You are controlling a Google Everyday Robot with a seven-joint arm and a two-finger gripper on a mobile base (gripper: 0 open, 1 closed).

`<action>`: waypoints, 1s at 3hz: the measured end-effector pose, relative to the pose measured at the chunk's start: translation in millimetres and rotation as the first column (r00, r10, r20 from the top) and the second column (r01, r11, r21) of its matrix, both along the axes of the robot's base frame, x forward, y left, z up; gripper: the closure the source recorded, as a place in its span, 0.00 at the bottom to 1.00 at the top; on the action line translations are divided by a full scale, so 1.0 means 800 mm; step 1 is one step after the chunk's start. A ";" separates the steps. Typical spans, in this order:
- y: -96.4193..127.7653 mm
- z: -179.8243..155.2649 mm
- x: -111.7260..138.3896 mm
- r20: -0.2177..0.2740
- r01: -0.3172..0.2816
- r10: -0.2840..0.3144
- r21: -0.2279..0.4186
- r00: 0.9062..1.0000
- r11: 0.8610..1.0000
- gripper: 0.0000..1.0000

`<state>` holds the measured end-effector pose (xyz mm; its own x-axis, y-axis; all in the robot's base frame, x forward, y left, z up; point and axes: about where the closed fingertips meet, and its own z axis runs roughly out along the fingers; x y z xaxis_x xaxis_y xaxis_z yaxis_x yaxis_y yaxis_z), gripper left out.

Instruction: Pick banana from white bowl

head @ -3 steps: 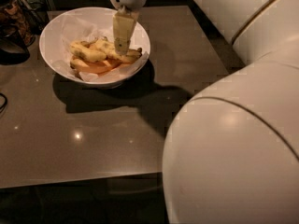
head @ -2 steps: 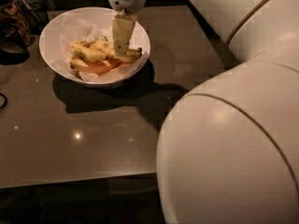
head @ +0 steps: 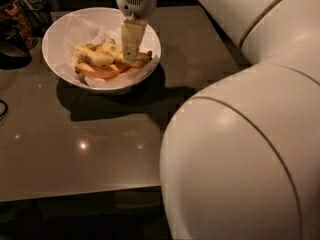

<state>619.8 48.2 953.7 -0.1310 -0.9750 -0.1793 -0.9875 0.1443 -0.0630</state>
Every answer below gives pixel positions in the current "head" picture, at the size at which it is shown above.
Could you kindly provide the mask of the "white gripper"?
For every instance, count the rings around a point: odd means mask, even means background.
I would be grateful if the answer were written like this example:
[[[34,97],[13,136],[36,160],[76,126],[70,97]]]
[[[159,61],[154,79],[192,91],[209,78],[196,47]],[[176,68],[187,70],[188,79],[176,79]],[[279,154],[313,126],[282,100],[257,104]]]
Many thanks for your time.
[[[157,0],[116,0],[121,13],[126,17],[121,23],[123,58],[133,64],[139,54],[147,20],[157,5]]]

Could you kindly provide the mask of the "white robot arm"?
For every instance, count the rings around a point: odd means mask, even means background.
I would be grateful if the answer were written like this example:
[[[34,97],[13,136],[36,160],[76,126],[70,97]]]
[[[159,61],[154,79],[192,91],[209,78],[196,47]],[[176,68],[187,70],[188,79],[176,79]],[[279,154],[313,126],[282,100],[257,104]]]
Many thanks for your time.
[[[163,136],[173,240],[309,240],[320,183],[320,0],[198,0],[249,67]]]

